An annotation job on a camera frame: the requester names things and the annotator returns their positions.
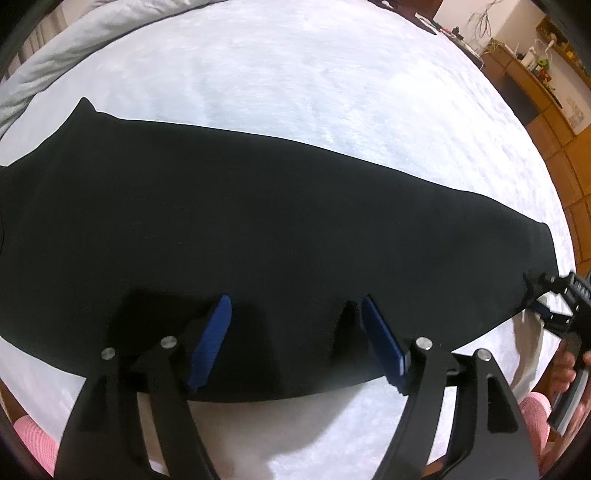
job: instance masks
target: finger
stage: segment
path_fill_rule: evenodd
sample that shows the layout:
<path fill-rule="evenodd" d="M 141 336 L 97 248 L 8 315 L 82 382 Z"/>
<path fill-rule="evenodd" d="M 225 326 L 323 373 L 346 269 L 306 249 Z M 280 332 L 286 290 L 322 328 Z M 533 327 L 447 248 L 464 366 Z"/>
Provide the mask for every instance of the finger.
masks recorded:
<path fill-rule="evenodd" d="M 556 349 L 556 352 L 554 353 L 554 358 L 556 358 L 557 356 L 560 356 L 560 354 L 566 350 L 566 343 L 567 343 L 566 338 L 563 338 L 560 341 L 558 348 Z"/>
<path fill-rule="evenodd" d="M 583 392 L 583 396 L 581 397 L 581 403 L 585 410 L 591 409 L 591 381 L 587 379 L 587 385 L 585 386 L 585 390 Z"/>
<path fill-rule="evenodd" d="M 570 382 L 555 382 L 552 385 L 552 396 L 554 396 L 557 393 L 564 393 L 566 392 L 570 387 Z"/>
<path fill-rule="evenodd" d="M 581 404 L 577 405 L 577 408 L 574 409 L 573 416 L 570 419 L 569 426 L 564 433 L 564 437 L 571 436 L 576 433 L 579 428 L 579 424 L 585 415 L 585 410 Z"/>
<path fill-rule="evenodd" d="M 573 368 L 575 361 L 576 361 L 576 359 L 572 353 L 562 352 L 560 355 L 554 357 L 553 365 L 555 367 Z"/>
<path fill-rule="evenodd" d="M 552 371 L 550 378 L 556 382 L 566 382 L 571 384 L 577 377 L 577 372 L 570 368 L 556 368 Z"/>

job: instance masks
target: wooden shelf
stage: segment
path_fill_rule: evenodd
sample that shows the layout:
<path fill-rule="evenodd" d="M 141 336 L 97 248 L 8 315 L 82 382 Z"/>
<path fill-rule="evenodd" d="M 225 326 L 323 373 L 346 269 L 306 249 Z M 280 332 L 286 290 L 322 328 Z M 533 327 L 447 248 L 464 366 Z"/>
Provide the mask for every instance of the wooden shelf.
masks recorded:
<path fill-rule="evenodd" d="M 563 43 L 565 40 L 567 40 L 566 37 L 560 32 L 558 27 L 556 25 L 554 25 L 550 21 L 550 19 L 548 19 L 548 17 L 545 17 L 535 29 L 538 32 L 538 35 L 540 36 L 540 38 L 542 40 L 544 40 L 547 44 L 550 44 L 550 42 L 551 42 L 551 38 L 546 33 L 549 31 L 556 34 L 556 36 L 558 37 L 559 43 Z M 587 87 L 589 89 L 591 89 L 591 77 L 589 77 L 585 73 L 585 71 L 581 67 L 579 67 L 577 65 L 577 63 L 567 55 L 564 48 L 560 47 L 557 43 L 554 44 L 552 48 L 554 51 L 556 51 L 558 53 L 558 55 L 560 55 L 564 59 L 564 61 L 566 63 L 569 64 L 569 66 L 577 73 L 577 75 L 579 75 L 579 77 L 581 77 L 582 81 L 585 82 Z"/>

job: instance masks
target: black handle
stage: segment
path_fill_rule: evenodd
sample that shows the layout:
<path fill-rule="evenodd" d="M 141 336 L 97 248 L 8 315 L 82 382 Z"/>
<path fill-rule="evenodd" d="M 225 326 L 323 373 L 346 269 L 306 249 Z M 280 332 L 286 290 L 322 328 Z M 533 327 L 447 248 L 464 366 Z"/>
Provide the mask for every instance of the black handle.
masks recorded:
<path fill-rule="evenodd" d="M 559 395 L 552 406 L 552 413 L 548 418 L 548 424 L 560 435 L 564 435 L 570 420 L 573 418 L 574 411 L 581 401 L 587 379 L 589 378 L 589 369 L 580 368 L 577 370 L 577 377 L 570 384 L 569 389 Z"/>
<path fill-rule="evenodd" d="M 564 435 L 569 426 L 570 420 L 573 418 L 585 387 L 587 386 L 587 379 L 589 371 L 584 365 L 581 337 L 575 332 L 569 332 L 565 337 L 566 351 L 572 353 L 576 362 L 574 367 L 577 371 L 577 376 L 570 384 L 569 389 L 556 397 L 552 405 L 552 413 L 548 418 L 548 424 L 560 435 Z"/>

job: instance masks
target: black metal bracket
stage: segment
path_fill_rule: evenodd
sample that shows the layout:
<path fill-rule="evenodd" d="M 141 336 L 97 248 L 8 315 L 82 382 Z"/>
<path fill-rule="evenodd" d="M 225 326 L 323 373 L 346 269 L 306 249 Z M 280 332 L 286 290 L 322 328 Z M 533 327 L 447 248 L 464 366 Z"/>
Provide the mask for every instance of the black metal bracket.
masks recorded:
<path fill-rule="evenodd" d="M 103 371 L 86 381 L 74 405 L 61 442 L 55 478 L 166 478 L 151 469 L 145 451 L 134 388 L 140 376 L 148 385 L 154 423 L 171 478 L 219 480 L 186 402 L 191 390 L 187 366 L 194 361 L 193 347 L 200 343 L 200 335 L 207 335 L 206 331 L 189 324 L 179 339 L 166 337 L 133 358 L 121 358 L 113 349 L 105 349 Z M 376 348 L 387 353 L 392 341 L 398 345 L 390 336 L 386 344 Z M 481 349 L 472 356 L 453 354 L 426 338 L 402 345 L 404 348 L 395 352 L 399 363 L 391 370 L 390 378 L 399 383 L 408 400 L 374 480 L 422 477 L 444 391 L 451 386 L 457 387 L 457 401 L 446 463 L 442 471 L 429 478 L 539 478 L 517 401 L 490 352 Z M 404 382 L 399 372 L 403 372 Z"/>

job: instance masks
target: wooden cabinet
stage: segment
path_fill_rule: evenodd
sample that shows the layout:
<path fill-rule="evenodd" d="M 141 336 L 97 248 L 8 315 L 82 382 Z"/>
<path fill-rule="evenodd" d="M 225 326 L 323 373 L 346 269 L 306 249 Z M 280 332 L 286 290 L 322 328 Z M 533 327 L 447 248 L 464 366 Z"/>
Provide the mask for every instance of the wooden cabinet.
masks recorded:
<path fill-rule="evenodd" d="M 538 115 L 525 129 L 530 134 L 534 145 L 538 148 L 544 160 L 548 160 L 560 150 L 562 145 L 560 145 L 544 115 Z"/>
<path fill-rule="evenodd" d="M 574 138 L 574 133 L 558 109 L 551 105 L 544 111 L 544 117 L 548 124 L 552 127 L 556 138 L 560 142 L 560 145 L 565 146 Z"/>
<path fill-rule="evenodd" d="M 591 127 L 564 148 L 585 195 L 591 194 Z"/>
<path fill-rule="evenodd" d="M 591 127 L 575 135 L 544 86 L 504 47 L 485 55 L 482 72 L 497 88 L 505 76 L 511 77 L 535 105 L 538 115 L 529 117 L 533 120 L 525 129 L 556 187 L 573 241 L 577 272 L 585 275 L 591 270 Z"/>
<path fill-rule="evenodd" d="M 573 167 L 562 150 L 548 159 L 546 167 L 552 178 L 552 183 L 556 187 L 562 207 L 568 207 L 583 198 L 583 192 L 581 192 Z"/>
<path fill-rule="evenodd" d="M 443 0 L 401 0 L 400 3 L 414 8 L 420 15 L 433 20 Z"/>

